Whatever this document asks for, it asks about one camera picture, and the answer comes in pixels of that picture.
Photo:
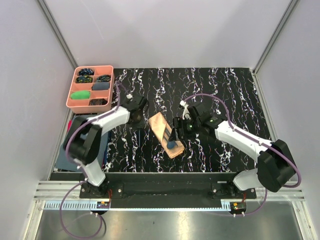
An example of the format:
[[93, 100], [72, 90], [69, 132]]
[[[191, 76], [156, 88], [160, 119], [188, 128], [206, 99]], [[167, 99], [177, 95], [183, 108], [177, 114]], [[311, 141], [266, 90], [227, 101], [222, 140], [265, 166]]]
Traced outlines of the blue plastic knife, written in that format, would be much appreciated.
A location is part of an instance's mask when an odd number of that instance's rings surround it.
[[141, 149], [142, 147], [142, 131], [139, 129], [137, 131], [137, 143], [138, 143], [138, 148]]

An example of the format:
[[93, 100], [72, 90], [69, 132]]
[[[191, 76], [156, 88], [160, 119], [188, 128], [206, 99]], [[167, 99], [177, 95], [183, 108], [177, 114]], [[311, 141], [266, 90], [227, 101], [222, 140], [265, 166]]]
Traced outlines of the blue plastic fork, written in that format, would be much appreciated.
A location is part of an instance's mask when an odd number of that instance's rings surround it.
[[168, 128], [166, 128], [164, 130], [162, 138], [165, 141], [166, 147], [168, 149], [173, 149], [175, 147], [178, 147], [178, 145], [183, 145], [183, 143], [178, 139], [175, 130], [169, 130]]

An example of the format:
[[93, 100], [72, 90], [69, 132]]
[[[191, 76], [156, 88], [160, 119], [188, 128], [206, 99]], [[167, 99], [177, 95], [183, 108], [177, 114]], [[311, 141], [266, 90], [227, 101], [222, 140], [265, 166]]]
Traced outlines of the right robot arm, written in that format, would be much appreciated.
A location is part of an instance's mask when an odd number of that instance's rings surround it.
[[245, 190], [264, 187], [276, 193], [297, 174], [298, 169], [288, 145], [278, 139], [270, 141], [253, 135], [225, 117], [207, 110], [201, 103], [180, 102], [183, 113], [173, 119], [170, 141], [190, 140], [198, 134], [225, 142], [253, 159], [256, 167], [235, 175], [227, 185], [228, 195], [239, 198]]

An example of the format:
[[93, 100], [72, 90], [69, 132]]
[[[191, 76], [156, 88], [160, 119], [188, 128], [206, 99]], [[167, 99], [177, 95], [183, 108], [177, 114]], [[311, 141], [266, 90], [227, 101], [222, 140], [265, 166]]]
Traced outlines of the peach cloth napkin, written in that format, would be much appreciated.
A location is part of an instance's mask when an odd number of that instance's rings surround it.
[[185, 147], [181, 141], [169, 141], [172, 128], [169, 126], [161, 112], [150, 117], [148, 119], [148, 124], [170, 159], [173, 159], [183, 153]]

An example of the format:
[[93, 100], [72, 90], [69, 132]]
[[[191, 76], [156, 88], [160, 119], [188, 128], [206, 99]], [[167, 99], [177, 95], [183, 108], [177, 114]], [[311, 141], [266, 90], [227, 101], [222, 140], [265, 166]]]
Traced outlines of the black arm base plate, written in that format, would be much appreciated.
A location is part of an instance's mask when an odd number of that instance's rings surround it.
[[200, 195], [213, 199], [257, 198], [256, 190], [241, 191], [232, 183], [235, 173], [191, 172], [191, 173], [107, 173], [100, 186], [84, 183], [81, 186], [81, 199], [124, 199], [134, 195]]

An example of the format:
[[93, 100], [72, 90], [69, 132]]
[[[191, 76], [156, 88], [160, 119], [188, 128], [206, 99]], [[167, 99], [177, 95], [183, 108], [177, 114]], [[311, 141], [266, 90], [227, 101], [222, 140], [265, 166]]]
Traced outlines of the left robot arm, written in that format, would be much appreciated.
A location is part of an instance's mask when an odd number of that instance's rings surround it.
[[97, 198], [108, 193], [104, 183], [106, 176], [98, 161], [101, 138], [112, 129], [121, 125], [135, 126], [144, 119], [149, 101], [144, 96], [126, 96], [122, 104], [97, 116], [84, 118], [77, 116], [65, 137], [63, 149], [66, 158], [76, 164], [91, 184], [90, 192]]

